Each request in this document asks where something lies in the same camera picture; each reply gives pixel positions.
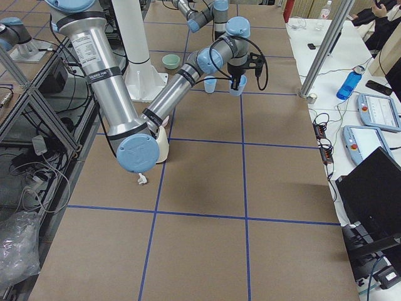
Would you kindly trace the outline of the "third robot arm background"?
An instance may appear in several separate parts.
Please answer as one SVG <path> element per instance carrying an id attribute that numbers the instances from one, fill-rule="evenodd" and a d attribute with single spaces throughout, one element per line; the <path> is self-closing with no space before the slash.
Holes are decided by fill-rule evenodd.
<path id="1" fill-rule="evenodd" d="M 38 63 L 44 56 L 38 45 L 17 17 L 7 17 L 1 20 L 1 48 L 10 51 L 10 57 L 17 62 Z"/>

